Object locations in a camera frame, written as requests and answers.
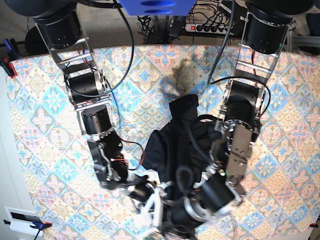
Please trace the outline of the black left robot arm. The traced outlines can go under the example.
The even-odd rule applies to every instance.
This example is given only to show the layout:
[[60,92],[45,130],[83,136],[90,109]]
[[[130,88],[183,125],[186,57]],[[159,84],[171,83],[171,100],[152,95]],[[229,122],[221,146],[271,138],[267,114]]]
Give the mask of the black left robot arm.
[[195,224],[229,214],[242,204],[245,190],[241,186],[252,145],[261,132],[261,116],[271,102],[267,82],[284,45],[289,43],[289,29],[294,18],[306,13],[313,0],[248,0],[241,49],[273,58],[269,67],[237,59],[233,76],[226,77],[226,89],[218,117],[213,120],[220,136],[210,150],[200,147],[192,131],[194,148],[207,161],[204,183],[183,199],[183,209]]

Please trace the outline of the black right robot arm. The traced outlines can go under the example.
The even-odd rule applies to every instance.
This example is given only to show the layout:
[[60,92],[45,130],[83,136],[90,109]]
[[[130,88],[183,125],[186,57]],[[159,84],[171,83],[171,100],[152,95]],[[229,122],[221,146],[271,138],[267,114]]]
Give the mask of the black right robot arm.
[[163,220],[166,185],[157,185],[145,175],[128,174],[123,140],[111,123],[106,105],[113,88],[97,66],[89,37],[78,18],[77,1],[8,0],[6,4],[17,14],[34,20],[45,47],[63,72],[81,133],[88,138],[100,186],[120,190],[142,204],[137,221],[148,228],[140,236],[142,240],[175,239]]

